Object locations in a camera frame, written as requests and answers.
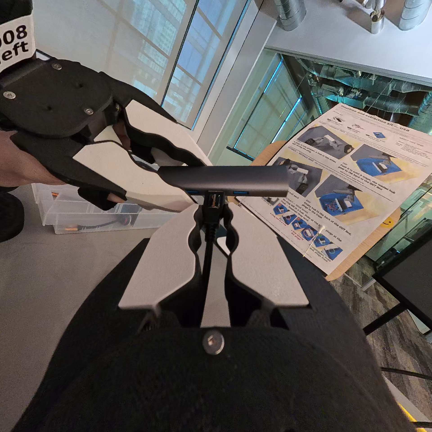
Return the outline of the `silver ventilation duct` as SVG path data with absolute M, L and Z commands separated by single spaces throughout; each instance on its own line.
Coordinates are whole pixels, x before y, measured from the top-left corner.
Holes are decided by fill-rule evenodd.
M 405 0 L 397 27 L 402 31 L 412 30 L 426 18 L 431 0 Z
M 284 31 L 293 31 L 306 17 L 304 0 L 274 0 L 274 5 Z

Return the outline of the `clear plastic bin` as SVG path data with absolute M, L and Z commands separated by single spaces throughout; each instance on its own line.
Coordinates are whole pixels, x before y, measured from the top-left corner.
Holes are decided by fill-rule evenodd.
M 56 234 L 158 229 L 177 214 L 159 209 L 145 210 L 131 202 L 104 211 L 84 200 L 70 185 L 31 185 L 43 226 Z

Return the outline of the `black quilted cushion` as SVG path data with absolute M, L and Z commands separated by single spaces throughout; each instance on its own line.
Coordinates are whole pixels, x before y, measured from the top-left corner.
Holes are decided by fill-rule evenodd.
M 12 189 L 0 192 L 0 242 L 6 242 L 19 235 L 25 223 L 25 211 L 19 198 L 11 194 Z

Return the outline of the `thin black cable small plug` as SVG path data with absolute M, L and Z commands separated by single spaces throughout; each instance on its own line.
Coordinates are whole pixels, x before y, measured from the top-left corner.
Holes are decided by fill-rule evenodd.
M 200 324 L 204 328 L 230 325 L 229 307 L 224 290 L 227 257 L 215 243 L 224 203 L 223 193 L 209 192 L 205 195 L 202 205 L 202 245 L 198 256 L 201 260 L 204 285 L 207 288 Z

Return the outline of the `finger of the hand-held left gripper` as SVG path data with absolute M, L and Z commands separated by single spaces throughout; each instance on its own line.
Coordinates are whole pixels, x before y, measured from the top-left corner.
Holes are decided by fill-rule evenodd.
M 180 213 L 194 204 L 186 192 L 165 183 L 156 172 L 138 166 L 116 141 L 85 145 L 73 159 L 120 186 L 129 201 L 143 208 Z
M 159 166 L 211 166 L 208 156 L 153 99 L 114 99 L 116 141 L 138 158 Z

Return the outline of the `grey metal USB hub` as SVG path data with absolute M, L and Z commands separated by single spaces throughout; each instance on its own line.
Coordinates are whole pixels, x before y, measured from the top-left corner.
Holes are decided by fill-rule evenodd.
M 289 171 L 279 166 L 160 167 L 159 177 L 191 196 L 223 192 L 232 197 L 286 197 Z

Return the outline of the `instruction poster board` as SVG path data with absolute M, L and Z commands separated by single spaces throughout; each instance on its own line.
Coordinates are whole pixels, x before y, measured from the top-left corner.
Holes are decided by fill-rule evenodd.
M 238 200 L 327 280 L 396 224 L 402 203 L 431 174 L 431 135 L 344 104 L 277 144 L 267 165 L 288 168 L 287 197 Z

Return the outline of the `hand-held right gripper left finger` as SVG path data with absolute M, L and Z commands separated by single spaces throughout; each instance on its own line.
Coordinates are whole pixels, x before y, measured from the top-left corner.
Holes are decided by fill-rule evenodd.
M 204 289 L 197 251 L 202 206 L 191 205 L 150 238 L 118 304 L 122 310 L 173 312 L 180 323 L 201 323 Z

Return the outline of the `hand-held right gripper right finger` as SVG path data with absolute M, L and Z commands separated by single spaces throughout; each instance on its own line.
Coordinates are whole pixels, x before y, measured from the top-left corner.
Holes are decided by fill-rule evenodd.
M 307 308 L 309 301 L 277 235 L 242 207 L 225 209 L 225 298 L 231 323 L 247 323 L 255 311 Z

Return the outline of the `black display panel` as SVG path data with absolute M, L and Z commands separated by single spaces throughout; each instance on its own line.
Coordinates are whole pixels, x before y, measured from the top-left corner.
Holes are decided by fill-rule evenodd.
M 373 275 L 399 301 L 363 328 L 366 336 L 404 311 L 411 312 L 431 333 L 432 329 L 432 245 L 431 241 L 412 245 L 393 262 Z

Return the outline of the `person's left hand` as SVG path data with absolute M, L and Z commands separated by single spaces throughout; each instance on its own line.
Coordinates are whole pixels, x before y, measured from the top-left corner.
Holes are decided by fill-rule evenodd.
M 0 186 L 19 187 L 32 183 L 65 185 L 32 155 L 20 150 L 11 140 L 14 131 L 0 132 Z

